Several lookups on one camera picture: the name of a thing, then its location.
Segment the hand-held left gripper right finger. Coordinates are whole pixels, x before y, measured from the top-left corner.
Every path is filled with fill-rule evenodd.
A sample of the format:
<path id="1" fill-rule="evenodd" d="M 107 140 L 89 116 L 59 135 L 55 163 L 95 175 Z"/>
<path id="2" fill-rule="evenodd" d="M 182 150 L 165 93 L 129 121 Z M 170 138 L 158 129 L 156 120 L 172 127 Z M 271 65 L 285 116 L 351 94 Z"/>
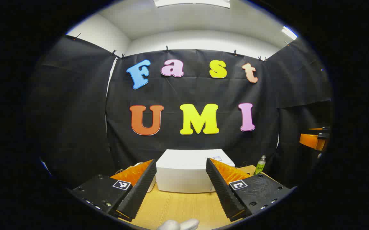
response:
<path id="1" fill-rule="evenodd" d="M 266 174 L 252 176 L 212 158 L 206 160 L 206 173 L 230 221 L 257 215 L 292 192 Z"/>

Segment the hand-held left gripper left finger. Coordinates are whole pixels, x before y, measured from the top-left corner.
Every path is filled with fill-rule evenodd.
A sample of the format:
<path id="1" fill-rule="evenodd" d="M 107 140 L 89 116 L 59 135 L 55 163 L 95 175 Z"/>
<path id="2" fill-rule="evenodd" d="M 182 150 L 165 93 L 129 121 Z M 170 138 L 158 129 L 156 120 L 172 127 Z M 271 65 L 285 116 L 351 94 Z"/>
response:
<path id="1" fill-rule="evenodd" d="M 103 213 L 131 222 L 156 172 L 156 162 L 152 159 L 113 176 L 94 176 L 70 193 Z"/>

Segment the white microwave oven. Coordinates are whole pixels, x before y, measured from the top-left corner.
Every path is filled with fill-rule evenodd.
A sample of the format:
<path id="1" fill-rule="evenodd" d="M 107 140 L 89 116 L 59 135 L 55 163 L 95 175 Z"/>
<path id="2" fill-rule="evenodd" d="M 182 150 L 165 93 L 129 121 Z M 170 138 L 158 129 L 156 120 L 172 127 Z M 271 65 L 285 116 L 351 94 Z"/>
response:
<path id="1" fill-rule="evenodd" d="M 209 193 L 214 186 L 206 173 L 206 160 L 212 158 L 234 167 L 222 149 L 167 149 L 156 162 L 158 189 L 175 193 Z"/>

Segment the green label drink bottle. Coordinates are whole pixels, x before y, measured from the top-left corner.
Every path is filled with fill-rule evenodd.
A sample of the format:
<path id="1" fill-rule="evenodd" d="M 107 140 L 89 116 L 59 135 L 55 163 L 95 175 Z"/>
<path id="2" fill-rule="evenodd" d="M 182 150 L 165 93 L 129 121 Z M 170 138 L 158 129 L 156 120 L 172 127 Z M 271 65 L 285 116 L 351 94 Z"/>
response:
<path id="1" fill-rule="evenodd" d="M 266 164 L 266 156 L 262 155 L 260 160 L 257 162 L 257 166 L 256 166 L 256 169 L 254 171 L 254 175 L 262 173 L 262 171 L 265 167 L 265 164 Z"/>

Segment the small ceiling light panel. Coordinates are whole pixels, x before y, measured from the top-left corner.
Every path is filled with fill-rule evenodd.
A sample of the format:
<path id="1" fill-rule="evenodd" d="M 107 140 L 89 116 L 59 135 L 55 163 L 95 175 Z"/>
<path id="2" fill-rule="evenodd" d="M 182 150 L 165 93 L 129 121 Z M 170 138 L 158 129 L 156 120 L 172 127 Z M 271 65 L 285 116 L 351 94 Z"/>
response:
<path id="1" fill-rule="evenodd" d="M 292 40 L 296 40 L 298 38 L 298 36 L 286 26 L 283 26 L 281 32 L 286 36 L 288 36 L 289 38 L 291 38 Z"/>

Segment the large ceiling light panel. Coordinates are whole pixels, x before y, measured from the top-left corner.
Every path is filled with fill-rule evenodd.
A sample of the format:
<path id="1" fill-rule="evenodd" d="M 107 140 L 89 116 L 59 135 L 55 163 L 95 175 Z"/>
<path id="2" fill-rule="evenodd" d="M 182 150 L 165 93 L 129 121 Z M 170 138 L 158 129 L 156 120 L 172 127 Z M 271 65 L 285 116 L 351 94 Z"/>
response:
<path id="1" fill-rule="evenodd" d="M 230 0 L 153 0 L 157 7 L 178 5 L 178 4 L 203 4 L 219 6 L 229 9 L 231 7 Z"/>

